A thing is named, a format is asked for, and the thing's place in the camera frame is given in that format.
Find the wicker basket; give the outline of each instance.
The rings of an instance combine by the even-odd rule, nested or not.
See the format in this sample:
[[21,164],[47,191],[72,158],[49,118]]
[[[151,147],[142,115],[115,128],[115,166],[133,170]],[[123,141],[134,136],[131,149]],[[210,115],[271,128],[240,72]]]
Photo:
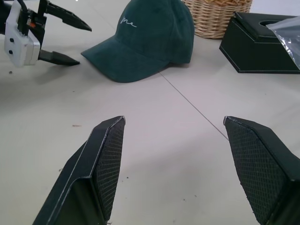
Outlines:
[[183,0],[194,19],[195,34],[222,38],[234,12],[249,12],[252,0]]

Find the mesh gripper pad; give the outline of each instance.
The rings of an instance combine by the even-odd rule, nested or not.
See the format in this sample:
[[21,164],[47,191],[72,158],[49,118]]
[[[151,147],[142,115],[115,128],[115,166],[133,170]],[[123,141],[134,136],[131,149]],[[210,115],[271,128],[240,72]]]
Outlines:
[[240,183],[257,221],[267,224],[288,178],[251,128],[235,120],[225,126]]
[[124,126],[125,121],[121,120],[109,130],[93,173],[94,184],[106,221],[110,219],[112,213],[119,179]]

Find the black tissue box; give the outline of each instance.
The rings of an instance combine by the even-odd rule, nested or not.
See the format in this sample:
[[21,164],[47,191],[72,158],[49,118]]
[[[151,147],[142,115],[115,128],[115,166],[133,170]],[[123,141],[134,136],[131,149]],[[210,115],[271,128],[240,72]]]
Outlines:
[[220,50],[239,73],[300,74],[266,25],[294,18],[286,15],[234,13]]

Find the white tile floor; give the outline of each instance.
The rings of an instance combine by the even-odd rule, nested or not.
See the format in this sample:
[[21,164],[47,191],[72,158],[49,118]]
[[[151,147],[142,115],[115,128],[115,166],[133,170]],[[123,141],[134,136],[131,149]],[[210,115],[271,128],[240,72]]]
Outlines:
[[[93,32],[49,16],[44,49],[80,60],[76,67],[38,62],[19,69],[0,52],[0,223],[32,224],[59,169],[92,128],[124,115],[112,224],[258,224],[235,172],[223,117],[271,127],[299,156],[300,76],[237,74],[218,50],[220,41],[196,37],[189,67],[114,83],[80,52],[114,34],[128,0],[52,2],[77,14]],[[300,4],[256,0],[253,11],[300,14],[287,4],[292,2]],[[36,8],[36,1],[26,3]]]

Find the plastic bag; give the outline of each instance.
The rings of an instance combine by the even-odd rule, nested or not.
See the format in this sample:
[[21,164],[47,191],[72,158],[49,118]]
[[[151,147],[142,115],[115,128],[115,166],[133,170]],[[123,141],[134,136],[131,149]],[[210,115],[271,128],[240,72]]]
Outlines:
[[300,16],[266,25],[300,69]]

